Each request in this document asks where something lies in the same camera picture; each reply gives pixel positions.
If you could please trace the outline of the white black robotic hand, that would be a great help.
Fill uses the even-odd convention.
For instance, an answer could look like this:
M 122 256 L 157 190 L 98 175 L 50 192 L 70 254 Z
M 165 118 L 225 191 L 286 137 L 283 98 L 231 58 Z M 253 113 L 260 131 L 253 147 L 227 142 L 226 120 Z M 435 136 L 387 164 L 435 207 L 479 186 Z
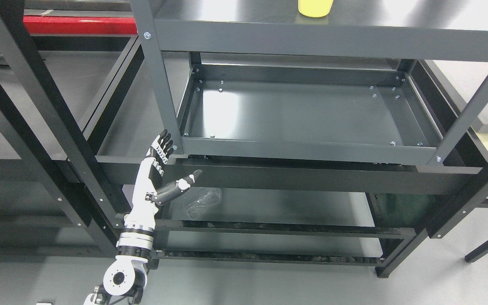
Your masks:
M 159 207 L 180 197 L 195 185 L 202 170 L 167 184 L 163 182 L 165 166 L 173 152 L 171 134 L 165 129 L 155 137 L 139 165 L 132 195 L 132 210 L 124 218 L 122 232 L 153 235 Z

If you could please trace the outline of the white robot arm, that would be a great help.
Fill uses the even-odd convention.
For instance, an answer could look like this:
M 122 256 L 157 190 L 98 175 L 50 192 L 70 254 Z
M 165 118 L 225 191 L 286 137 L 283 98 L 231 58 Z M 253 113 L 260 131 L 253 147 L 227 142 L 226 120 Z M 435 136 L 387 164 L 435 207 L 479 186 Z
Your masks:
M 129 298 L 139 305 L 147 286 L 147 263 L 153 249 L 151 230 L 125 228 L 116 243 L 115 261 L 107 268 L 103 281 L 85 298 L 84 305 L 108 305 L 112 297 Z

